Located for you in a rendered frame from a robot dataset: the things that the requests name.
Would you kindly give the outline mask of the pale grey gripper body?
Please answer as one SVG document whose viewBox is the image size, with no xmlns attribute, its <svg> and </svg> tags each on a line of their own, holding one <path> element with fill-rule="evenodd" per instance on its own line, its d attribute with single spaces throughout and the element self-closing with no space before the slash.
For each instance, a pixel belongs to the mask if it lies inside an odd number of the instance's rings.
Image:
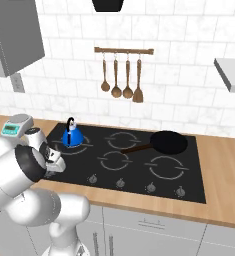
<svg viewBox="0 0 235 256">
<path fill-rule="evenodd" d="M 62 173 L 66 169 L 66 164 L 62 157 L 60 157 L 56 161 L 53 161 L 53 160 L 47 161 L 46 166 L 48 171 L 57 172 L 57 173 Z"/>
</svg>

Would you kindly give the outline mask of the grey kitchen scale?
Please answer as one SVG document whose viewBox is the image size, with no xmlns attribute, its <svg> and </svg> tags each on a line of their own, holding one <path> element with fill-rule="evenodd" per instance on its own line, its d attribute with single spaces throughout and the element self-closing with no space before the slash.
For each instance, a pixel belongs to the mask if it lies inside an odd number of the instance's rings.
<svg viewBox="0 0 235 256">
<path fill-rule="evenodd" d="M 28 114 L 11 116 L 3 125 L 2 136 L 21 138 L 34 125 L 33 118 Z"/>
</svg>

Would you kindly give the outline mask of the grey cupboard door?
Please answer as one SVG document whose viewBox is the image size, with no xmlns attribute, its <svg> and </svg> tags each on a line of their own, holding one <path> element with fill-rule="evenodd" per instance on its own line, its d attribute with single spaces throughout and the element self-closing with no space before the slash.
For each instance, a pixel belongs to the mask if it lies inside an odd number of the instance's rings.
<svg viewBox="0 0 235 256">
<path fill-rule="evenodd" d="M 105 256 L 105 240 L 101 206 L 90 206 L 90 214 L 84 222 L 77 226 L 77 232 L 81 242 L 89 250 L 90 256 L 95 256 L 93 233 L 97 232 L 99 256 Z"/>
<path fill-rule="evenodd" d="M 104 226 L 107 255 L 109 235 L 113 236 L 114 256 L 197 256 L 200 242 L 123 227 Z"/>
</svg>

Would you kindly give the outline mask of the black hob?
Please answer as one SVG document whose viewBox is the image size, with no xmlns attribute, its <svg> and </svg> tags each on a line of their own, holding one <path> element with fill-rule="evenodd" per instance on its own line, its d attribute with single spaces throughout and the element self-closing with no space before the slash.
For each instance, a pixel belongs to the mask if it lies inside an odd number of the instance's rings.
<svg viewBox="0 0 235 256">
<path fill-rule="evenodd" d="M 49 147 L 59 151 L 66 164 L 62 173 L 46 173 L 47 180 L 202 204 L 206 202 L 194 136 L 187 138 L 186 151 L 178 155 L 164 155 L 152 148 L 124 155 L 121 153 L 123 149 L 148 143 L 151 134 L 81 125 L 83 143 L 68 148 L 62 143 L 65 129 L 66 125 L 59 123 L 47 136 Z M 95 184 L 89 182 L 93 174 L 97 177 Z M 120 178 L 125 182 L 122 188 L 116 186 Z M 150 183 L 156 186 L 154 192 L 146 189 Z M 176 195 L 179 187 L 185 190 L 183 197 Z"/>
</svg>

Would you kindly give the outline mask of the small wooden spoon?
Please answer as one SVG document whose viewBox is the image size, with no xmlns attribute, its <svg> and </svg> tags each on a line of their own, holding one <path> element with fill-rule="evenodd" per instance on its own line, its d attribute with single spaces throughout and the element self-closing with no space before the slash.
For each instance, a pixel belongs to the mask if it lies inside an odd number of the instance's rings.
<svg viewBox="0 0 235 256">
<path fill-rule="evenodd" d="M 110 90 L 110 85 L 106 80 L 106 61 L 103 61 L 103 82 L 101 84 L 101 89 L 104 92 L 108 92 Z"/>
</svg>

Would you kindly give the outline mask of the wooden spatula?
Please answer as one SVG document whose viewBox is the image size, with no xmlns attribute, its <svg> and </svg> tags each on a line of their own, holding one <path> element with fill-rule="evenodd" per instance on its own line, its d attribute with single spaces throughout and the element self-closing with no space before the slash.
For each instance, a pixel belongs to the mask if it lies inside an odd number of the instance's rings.
<svg viewBox="0 0 235 256">
<path fill-rule="evenodd" d="M 132 101 L 135 103 L 143 102 L 143 92 L 140 88 L 140 78 L 141 78 L 141 59 L 137 60 L 137 87 L 134 91 Z"/>
</svg>

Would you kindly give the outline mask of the black frying pan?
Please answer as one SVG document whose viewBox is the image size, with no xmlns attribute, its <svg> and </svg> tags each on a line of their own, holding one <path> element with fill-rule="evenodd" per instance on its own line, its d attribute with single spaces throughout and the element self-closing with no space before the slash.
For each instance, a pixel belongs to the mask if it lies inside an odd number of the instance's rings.
<svg viewBox="0 0 235 256">
<path fill-rule="evenodd" d="M 187 147 L 188 140 L 184 135 L 174 131 L 158 131 L 151 135 L 150 142 L 148 144 L 123 149 L 122 153 L 127 154 L 153 148 L 162 154 L 175 155 L 184 152 Z"/>
</svg>

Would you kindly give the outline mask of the grey drawer front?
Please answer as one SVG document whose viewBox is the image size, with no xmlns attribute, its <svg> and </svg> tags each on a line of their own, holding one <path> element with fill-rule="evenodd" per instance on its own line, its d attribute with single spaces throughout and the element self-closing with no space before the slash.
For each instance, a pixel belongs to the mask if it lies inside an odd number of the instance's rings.
<svg viewBox="0 0 235 256">
<path fill-rule="evenodd" d="M 123 227 L 195 241 L 199 241 L 202 238 L 206 227 L 203 223 L 108 207 L 103 208 L 103 215 L 104 222 L 114 227 Z M 148 222 L 160 221 L 165 225 L 165 230 L 139 226 L 138 221 L 143 219 L 146 219 Z"/>
<path fill-rule="evenodd" d="M 235 256 L 235 228 L 207 224 L 197 256 Z"/>
</svg>

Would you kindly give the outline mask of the black range hood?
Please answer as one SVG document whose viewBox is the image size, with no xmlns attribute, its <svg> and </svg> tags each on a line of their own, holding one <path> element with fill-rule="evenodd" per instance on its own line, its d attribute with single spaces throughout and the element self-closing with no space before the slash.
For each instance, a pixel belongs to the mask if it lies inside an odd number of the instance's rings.
<svg viewBox="0 0 235 256">
<path fill-rule="evenodd" d="M 96 12 L 119 12 L 124 0 L 92 0 Z"/>
</svg>

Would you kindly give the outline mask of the grey wall socket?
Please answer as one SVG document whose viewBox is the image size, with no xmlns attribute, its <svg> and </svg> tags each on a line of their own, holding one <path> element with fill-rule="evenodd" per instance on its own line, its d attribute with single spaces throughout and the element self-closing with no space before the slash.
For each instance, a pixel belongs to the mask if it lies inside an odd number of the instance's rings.
<svg viewBox="0 0 235 256">
<path fill-rule="evenodd" d="M 11 79 L 11 84 L 12 84 L 14 92 L 18 92 L 18 93 L 25 92 L 22 77 L 21 77 L 20 73 L 15 73 L 15 74 L 11 75 L 10 79 Z"/>
</svg>

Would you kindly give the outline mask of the wooden tool rail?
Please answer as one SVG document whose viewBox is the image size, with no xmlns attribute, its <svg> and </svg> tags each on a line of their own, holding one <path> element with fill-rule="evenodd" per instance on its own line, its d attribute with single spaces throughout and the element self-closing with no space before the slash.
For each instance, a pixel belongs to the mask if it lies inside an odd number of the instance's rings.
<svg viewBox="0 0 235 256">
<path fill-rule="evenodd" d="M 96 52 L 96 53 L 123 53 L 123 54 L 153 55 L 154 49 L 124 49 L 124 48 L 94 47 L 94 52 Z"/>
</svg>

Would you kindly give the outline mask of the grey wall cupboard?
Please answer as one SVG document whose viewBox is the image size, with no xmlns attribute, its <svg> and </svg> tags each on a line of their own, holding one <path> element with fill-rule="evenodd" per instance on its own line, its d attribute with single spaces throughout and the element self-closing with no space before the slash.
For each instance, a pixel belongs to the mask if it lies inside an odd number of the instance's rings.
<svg viewBox="0 0 235 256">
<path fill-rule="evenodd" d="M 35 0 L 0 0 L 0 77 L 44 56 Z"/>
</svg>

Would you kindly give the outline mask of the grey wall shelf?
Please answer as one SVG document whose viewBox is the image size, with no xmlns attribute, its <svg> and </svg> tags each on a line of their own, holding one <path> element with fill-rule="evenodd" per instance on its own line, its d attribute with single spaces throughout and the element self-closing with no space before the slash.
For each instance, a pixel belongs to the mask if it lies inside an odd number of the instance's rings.
<svg viewBox="0 0 235 256">
<path fill-rule="evenodd" d="M 235 59 L 216 58 L 214 65 L 228 91 L 235 93 Z"/>
</svg>

